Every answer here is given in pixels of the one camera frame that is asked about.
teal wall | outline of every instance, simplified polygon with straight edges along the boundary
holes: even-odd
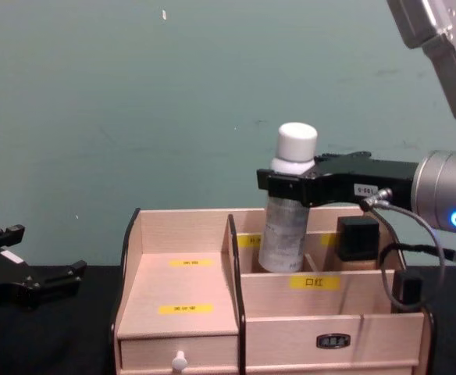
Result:
[[[0,226],[27,227],[29,263],[117,263],[138,206],[264,205],[255,171],[286,121],[318,152],[456,150],[385,1],[0,0]]]

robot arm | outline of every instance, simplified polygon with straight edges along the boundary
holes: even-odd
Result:
[[[409,48],[422,48],[456,119],[456,0],[387,0]]]
[[[456,118],[456,0],[387,2],[404,43],[421,47],[431,59]],[[378,191],[387,189],[390,207],[456,233],[456,152],[435,151],[419,164],[374,160],[368,152],[322,155],[300,176],[259,170],[258,186],[269,196],[304,206],[352,202],[364,210],[372,208]]]

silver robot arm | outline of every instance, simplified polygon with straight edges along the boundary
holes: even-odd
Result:
[[[456,0],[387,0],[404,43],[422,48],[456,119]]]

drawer knob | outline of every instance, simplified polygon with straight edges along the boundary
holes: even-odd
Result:
[[[175,371],[183,371],[188,366],[188,361],[184,358],[184,352],[179,350],[176,357],[173,359],[173,369]]]

wooden organizer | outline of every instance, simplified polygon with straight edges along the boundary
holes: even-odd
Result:
[[[304,272],[286,274],[258,269],[263,209],[136,211],[112,325],[116,372],[174,374],[183,351],[184,374],[429,373],[431,315],[393,313],[372,264],[333,270],[338,217],[362,214],[311,209]],[[387,223],[379,229],[381,247],[397,240]],[[401,253],[387,268],[392,283]],[[318,336],[335,333],[351,344],[317,347]]]

